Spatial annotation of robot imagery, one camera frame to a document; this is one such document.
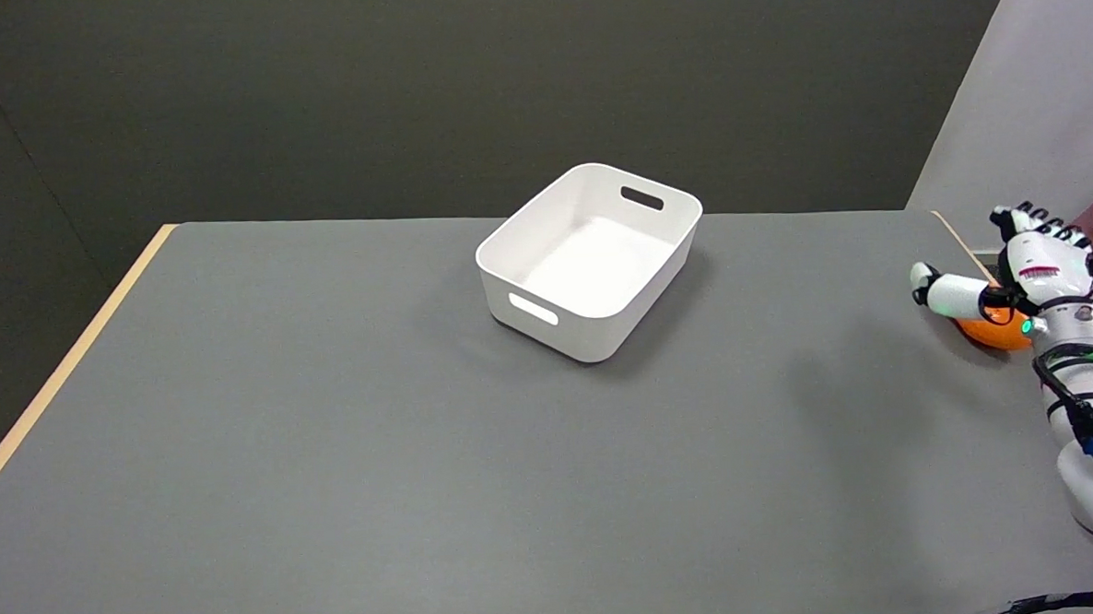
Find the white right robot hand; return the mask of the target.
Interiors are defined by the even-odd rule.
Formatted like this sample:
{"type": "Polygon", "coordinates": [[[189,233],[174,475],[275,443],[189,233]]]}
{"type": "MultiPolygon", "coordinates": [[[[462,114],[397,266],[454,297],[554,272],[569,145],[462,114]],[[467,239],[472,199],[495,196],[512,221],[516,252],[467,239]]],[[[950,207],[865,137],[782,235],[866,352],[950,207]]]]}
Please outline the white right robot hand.
{"type": "Polygon", "coordinates": [[[1000,232],[1000,276],[995,282],[910,267],[912,298],[949,319],[989,320],[990,312],[1023,312],[1036,318],[1065,304],[1093,307],[1093,244],[1076,225],[1050,219],[1029,201],[996,206],[989,217],[1000,232]]]}

